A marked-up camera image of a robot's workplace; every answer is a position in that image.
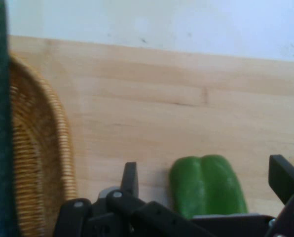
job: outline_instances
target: screw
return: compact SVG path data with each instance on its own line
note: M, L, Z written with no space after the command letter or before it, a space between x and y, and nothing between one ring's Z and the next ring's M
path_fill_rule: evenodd
M120 198L121 196L122 196L122 193L119 192L119 191L116 191L116 192L113 193L113 197L114 197L114 198L116 198L116 197L117 197L117 198Z
M83 202L81 201L76 201L73 205L74 207L82 207L83 206Z
M274 225L274 222L276 221L276 219L272 219L269 221L269 227L272 227Z

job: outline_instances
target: bell pepper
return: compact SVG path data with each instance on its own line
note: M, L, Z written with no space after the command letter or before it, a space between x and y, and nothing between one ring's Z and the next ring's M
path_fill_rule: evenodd
M186 219L248 212L236 174L222 156L178 159L169 180L174 209Z

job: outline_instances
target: light wood surface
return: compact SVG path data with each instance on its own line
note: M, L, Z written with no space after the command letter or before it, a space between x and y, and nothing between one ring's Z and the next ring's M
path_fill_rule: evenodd
M174 160L220 154L251 212L283 205L268 158L294 164L294 63L11 37L11 49L50 80L70 121L80 197L119 185L137 161L140 197L170 206Z

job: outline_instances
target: woven basket rim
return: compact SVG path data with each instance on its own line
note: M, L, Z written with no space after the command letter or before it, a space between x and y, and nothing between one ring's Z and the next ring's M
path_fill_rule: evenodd
M21 68L21 70L32 79L32 81L41 89L42 94L45 96L48 104L50 105L55 118L64 199L69 200L76 198L77 188L74 172L73 146L64 107L50 83L37 70L29 66L24 59L11 52L10 62Z

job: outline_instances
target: wicker basket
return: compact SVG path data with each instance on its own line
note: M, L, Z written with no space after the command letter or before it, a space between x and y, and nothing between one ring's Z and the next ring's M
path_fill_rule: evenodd
M11 56L16 203L24 237L50 237L61 204L76 198L64 109L46 80Z

